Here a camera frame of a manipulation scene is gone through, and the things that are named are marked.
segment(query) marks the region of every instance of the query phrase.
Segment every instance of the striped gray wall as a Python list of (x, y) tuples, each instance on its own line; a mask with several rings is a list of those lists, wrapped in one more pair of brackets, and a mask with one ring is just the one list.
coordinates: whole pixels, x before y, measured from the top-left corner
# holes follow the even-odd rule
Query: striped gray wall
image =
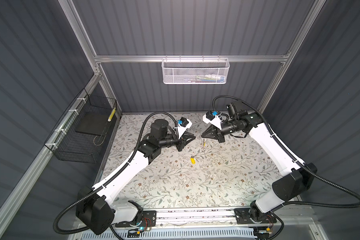
[[(92, 75), (57, 1), (0, 1), (0, 207)], [(93, 171), (52, 159), (11, 223), (12, 238), (52, 229), (44, 213), (74, 199), (77, 191), (67, 188), (90, 182)]]
[[(206, 111), (212, 99), (231, 94), (260, 104), (279, 63), (231, 63), (226, 84), (164, 84), (160, 63), (103, 63), (110, 84), (125, 112)], [(216, 108), (225, 109), (217, 101)]]
[(98, 55), (285, 54), (312, 0), (74, 0)]
[[(98, 55), (281, 55), (312, 3), (74, 0)], [(158, 63), (103, 63), (123, 112), (204, 111), (219, 93), (258, 106), (278, 66), (231, 63), (226, 84), (168, 86)]]
[[(320, 175), (360, 194), (360, 1), (327, 0), (265, 116)], [(302, 197), (356, 202), (317, 180)], [(360, 238), (360, 209), (315, 212), (330, 239)]]

